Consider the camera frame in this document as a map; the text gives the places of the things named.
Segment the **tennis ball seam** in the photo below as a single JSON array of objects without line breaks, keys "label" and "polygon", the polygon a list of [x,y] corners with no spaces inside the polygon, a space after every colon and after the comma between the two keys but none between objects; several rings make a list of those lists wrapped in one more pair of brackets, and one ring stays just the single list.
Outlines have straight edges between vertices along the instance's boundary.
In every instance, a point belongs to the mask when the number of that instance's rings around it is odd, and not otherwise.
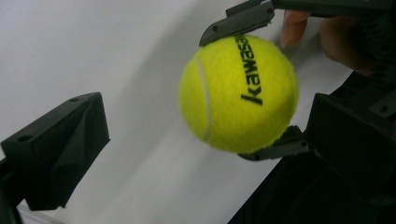
[{"label": "tennis ball seam", "polygon": [[196,62],[198,64],[199,74],[200,74],[200,77],[201,77],[202,86],[204,87],[206,117],[207,117],[207,130],[206,130],[206,133],[205,133],[205,136],[204,136],[204,141],[207,142],[209,140],[209,136],[210,136],[210,124],[212,123],[212,118],[210,116],[209,90],[208,90],[208,87],[207,87],[204,66],[202,65],[202,62],[201,62],[201,60],[198,57],[195,58],[195,60],[196,60]]}]

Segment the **white backdrop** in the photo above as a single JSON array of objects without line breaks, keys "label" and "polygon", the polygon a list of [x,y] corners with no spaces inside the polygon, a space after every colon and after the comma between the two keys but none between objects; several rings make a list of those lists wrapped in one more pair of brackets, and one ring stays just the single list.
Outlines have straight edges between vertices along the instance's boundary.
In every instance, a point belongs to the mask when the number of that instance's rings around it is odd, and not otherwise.
[{"label": "white backdrop", "polygon": [[[65,209],[65,223],[227,223],[277,161],[244,161],[199,142],[177,105],[205,28],[241,0],[0,2],[0,140],[65,100],[104,97],[111,142]],[[254,35],[278,43],[283,11]],[[318,20],[285,51],[300,81],[292,124],[350,70],[320,51]]]}]

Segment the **finger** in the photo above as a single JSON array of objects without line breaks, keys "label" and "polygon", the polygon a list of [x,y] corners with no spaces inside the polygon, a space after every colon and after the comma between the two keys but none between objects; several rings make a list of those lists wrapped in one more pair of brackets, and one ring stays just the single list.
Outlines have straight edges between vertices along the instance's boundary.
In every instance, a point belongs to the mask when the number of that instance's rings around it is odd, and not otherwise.
[{"label": "finger", "polygon": [[330,59],[364,76],[370,76],[375,67],[375,58],[361,55],[350,38],[351,31],[358,24],[359,19],[350,17],[323,20],[319,27],[321,45]]},{"label": "finger", "polygon": [[283,48],[297,44],[304,35],[307,19],[311,13],[285,11],[280,43]]}]

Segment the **yellow tennis ball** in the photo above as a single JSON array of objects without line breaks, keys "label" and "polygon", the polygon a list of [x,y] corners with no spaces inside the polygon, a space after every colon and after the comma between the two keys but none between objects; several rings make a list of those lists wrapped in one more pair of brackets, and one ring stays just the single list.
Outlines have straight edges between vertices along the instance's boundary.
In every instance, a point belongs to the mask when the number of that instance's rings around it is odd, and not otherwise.
[{"label": "yellow tennis ball", "polygon": [[249,35],[199,49],[178,90],[181,113],[210,146],[252,153],[286,131],[298,103],[293,66],[271,42]]}]

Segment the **screw hole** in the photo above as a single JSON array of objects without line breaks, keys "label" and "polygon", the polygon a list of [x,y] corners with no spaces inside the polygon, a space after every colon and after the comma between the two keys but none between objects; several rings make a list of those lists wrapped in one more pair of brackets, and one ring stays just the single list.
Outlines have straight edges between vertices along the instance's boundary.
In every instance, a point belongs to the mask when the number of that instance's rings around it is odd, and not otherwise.
[{"label": "screw hole", "polygon": [[275,12],[274,12],[273,9],[269,8],[269,9],[267,10],[267,14],[268,14],[269,16],[273,16],[273,15],[275,14]]},{"label": "screw hole", "polygon": [[386,105],[382,105],[381,109],[379,109],[381,113],[385,113],[388,111],[388,107]]},{"label": "screw hole", "polygon": [[24,136],[18,138],[18,142],[26,142],[26,141],[29,141],[31,138],[32,138],[31,135],[24,135]]}]

